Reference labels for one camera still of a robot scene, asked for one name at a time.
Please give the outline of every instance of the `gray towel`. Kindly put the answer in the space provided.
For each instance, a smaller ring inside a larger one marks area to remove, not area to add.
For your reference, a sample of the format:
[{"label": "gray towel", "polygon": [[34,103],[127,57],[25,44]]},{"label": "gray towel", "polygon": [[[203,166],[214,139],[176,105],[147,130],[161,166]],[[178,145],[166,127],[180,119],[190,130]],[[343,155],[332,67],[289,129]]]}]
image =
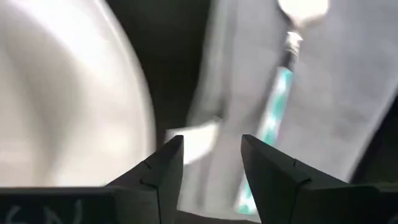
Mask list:
[{"label": "gray towel", "polygon": [[[397,1],[330,2],[326,18],[303,35],[276,148],[349,181],[395,97],[397,11]],[[211,86],[200,85],[191,119],[210,119],[225,100],[224,120],[213,153],[187,167],[180,208],[258,221],[233,210],[243,175],[240,140],[256,133],[288,23],[276,0],[217,0],[212,16],[219,32],[208,46],[217,49],[207,51],[202,80]]]}]

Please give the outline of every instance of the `teal toothbrush handle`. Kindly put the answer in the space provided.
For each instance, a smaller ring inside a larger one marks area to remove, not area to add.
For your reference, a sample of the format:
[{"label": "teal toothbrush handle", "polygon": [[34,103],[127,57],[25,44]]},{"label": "teal toothbrush handle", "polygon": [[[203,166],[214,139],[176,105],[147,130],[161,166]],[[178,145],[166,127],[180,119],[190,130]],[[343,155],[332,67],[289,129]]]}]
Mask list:
[{"label": "teal toothbrush handle", "polygon": [[[287,48],[283,60],[277,68],[277,74],[272,86],[266,109],[261,118],[257,138],[265,143],[275,146],[279,126],[285,112],[287,99],[293,81],[294,62],[297,59],[301,37],[295,32],[288,32]],[[243,180],[243,187],[238,195],[237,211],[242,214],[252,215],[257,212],[248,181]]]}]

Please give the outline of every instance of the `white object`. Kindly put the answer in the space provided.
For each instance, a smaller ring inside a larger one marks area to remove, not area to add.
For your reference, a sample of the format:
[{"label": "white object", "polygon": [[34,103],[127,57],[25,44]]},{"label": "white object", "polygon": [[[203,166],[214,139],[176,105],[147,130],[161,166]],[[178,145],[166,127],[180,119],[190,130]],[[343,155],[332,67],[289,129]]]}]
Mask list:
[{"label": "white object", "polygon": [[296,28],[322,18],[329,9],[329,0],[278,0],[278,3]]},{"label": "white object", "polygon": [[212,151],[220,130],[220,122],[208,121],[198,126],[167,131],[167,139],[184,136],[184,165],[191,164]]},{"label": "white object", "polygon": [[0,185],[103,185],[154,151],[141,68],[104,1],[3,0],[0,21]]}]

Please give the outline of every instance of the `gray cloth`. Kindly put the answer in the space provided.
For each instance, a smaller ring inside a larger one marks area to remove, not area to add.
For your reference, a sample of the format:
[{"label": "gray cloth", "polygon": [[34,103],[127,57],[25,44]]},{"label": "gray cloth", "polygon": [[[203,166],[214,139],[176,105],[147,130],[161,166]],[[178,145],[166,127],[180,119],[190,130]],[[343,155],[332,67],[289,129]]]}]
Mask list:
[{"label": "gray cloth", "polygon": [[[330,1],[326,18],[303,35],[276,148],[349,181],[395,97],[397,11],[396,1]],[[256,133],[288,23],[276,0],[218,0],[213,20],[222,34],[208,37],[217,50],[207,51],[191,119],[211,119],[220,112],[217,102],[225,100],[224,120],[212,154],[186,167],[179,206],[258,221],[233,210],[243,177],[240,140]],[[222,57],[213,61],[214,54]]]}]

